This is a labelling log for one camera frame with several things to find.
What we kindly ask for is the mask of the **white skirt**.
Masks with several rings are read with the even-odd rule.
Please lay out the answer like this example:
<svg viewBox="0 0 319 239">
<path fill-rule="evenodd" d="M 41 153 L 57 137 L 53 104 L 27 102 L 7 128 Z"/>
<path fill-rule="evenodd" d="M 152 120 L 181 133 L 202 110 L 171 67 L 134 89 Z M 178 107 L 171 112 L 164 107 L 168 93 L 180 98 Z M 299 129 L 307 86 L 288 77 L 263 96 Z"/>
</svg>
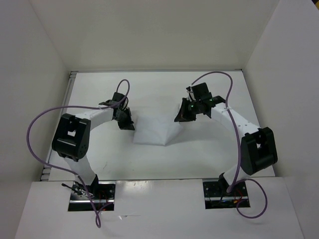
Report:
<svg viewBox="0 0 319 239">
<path fill-rule="evenodd" d="M 138 115 L 133 143 L 157 146 L 168 145 L 183 131 L 183 126 L 174 121 L 178 112 L 179 104 L 162 113 Z"/>
</svg>

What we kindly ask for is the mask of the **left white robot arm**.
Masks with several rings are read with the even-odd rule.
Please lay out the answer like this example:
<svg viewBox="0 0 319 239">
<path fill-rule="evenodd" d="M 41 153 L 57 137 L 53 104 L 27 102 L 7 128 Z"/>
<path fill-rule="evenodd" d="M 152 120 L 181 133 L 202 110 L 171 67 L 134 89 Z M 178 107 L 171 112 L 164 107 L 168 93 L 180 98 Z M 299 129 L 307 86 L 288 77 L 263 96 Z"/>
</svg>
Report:
<svg viewBox="0 0 319 239">
<path fill-rule="evenodd" d="M 88 199 L 96 198 L 100 190 L 98 176 L 92 170 L 87 157 L 90 132 L 113 120 L 118 123 L 121 130 L 134 130 L 128 102 L 125 95 L 115 92 L 112 99 L 99 103 L 96 110 L 76 115 L 65 113 L 60 118 L 52 141 L 52 149 L 75 173 L 75 181 Z"/>
</svg>

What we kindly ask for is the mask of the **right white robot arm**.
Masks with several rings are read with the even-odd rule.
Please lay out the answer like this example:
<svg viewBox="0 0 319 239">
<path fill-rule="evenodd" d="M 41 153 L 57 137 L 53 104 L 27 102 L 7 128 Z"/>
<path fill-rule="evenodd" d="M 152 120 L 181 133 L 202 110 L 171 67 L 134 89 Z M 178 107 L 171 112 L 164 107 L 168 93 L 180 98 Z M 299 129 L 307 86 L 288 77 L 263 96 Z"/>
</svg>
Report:
<svg viewBox="0 0 319 239">
<path fill-rule="evenodd" d="M 186 91 L 188 96 L 182 98 L 175 122 L 195 121 L 197 115 L 203 114 L 235 134 L 239 158 L 219 176 L 218 189 L 222 195 L 231 195 L 237 182 L 277 163 L 274 133 L 269 127 L 260 128 L 249 122 L 229 106 L 227 99 L 213 96 L 206 83 L 191 85 Z"/>
</svg>

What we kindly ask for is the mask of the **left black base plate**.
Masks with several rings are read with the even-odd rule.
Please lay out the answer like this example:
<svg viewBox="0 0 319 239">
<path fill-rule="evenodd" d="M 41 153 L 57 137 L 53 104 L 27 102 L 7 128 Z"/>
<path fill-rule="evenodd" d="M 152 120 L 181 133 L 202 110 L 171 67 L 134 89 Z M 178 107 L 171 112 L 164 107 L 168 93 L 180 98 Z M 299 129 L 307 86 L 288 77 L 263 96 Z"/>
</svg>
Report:
<svg viewBox="0 0 319 239">
<path fill-rule="evenodd" d="M 69 212 L 87 212 L 94 211 L 90 200 L 85 192 L 84 188 L 77 182 L 73 182 L 69 199 Z M 101 182 L 99 184 L 99 191 L 93 195 L 90 193 L 90 197 L 93 201 L 97 211 L 113 211 L 115 206 L 115 182 Z"/>
</svg>

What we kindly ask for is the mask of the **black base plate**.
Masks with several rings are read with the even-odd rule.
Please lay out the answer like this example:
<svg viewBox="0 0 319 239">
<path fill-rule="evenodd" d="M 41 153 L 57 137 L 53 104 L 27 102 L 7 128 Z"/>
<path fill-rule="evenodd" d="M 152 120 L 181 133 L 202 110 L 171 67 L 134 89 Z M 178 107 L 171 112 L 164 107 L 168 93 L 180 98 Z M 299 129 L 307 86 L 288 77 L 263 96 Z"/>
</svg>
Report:
<svg viewBox="0 0 319 239">
<path fill-rule="evenodd" d="M 69 199 L 69 212 L 87 212 L 94 211 L 90 200 L 85 192 L 84 188 L 77 182 L 73 182 Z M 93 195 L 90 193 L 90 197 L 93 201 L 97 211 L 113 211 L 115 206 L 115 182 L 101 182 L 99 184 L 99 191 Z"/>
<path fill-rule="evenodd" d="M 218 180 L 202 181 L 205 208 L 208 209 L 230 209 L 236 208 L 239 203 L 239 208 L 249 208 L 250 202 L 246 184 L 239 183 L 234 187 L 230 194 L 222 192 Z"/>
</svg>

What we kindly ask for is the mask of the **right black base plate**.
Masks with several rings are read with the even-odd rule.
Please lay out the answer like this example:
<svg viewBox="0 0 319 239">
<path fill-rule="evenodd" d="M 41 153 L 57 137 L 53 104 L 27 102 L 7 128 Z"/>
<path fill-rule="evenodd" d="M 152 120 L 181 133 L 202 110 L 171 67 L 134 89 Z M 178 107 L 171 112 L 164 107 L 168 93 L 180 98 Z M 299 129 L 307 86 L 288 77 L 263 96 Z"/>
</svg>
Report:
<svg viewBox="0 0 319 239">
<path fill-rule="evenodd" d="M 234 187 L 230 194 L 222 192 L 218 180 L 202 181 L 205 208 L 208 209 L 230 209 L 236 208 L 239 203 L 239 208 L 249 208 L 250 202 L 246 184 L 239 183 Z"/>
</svg>

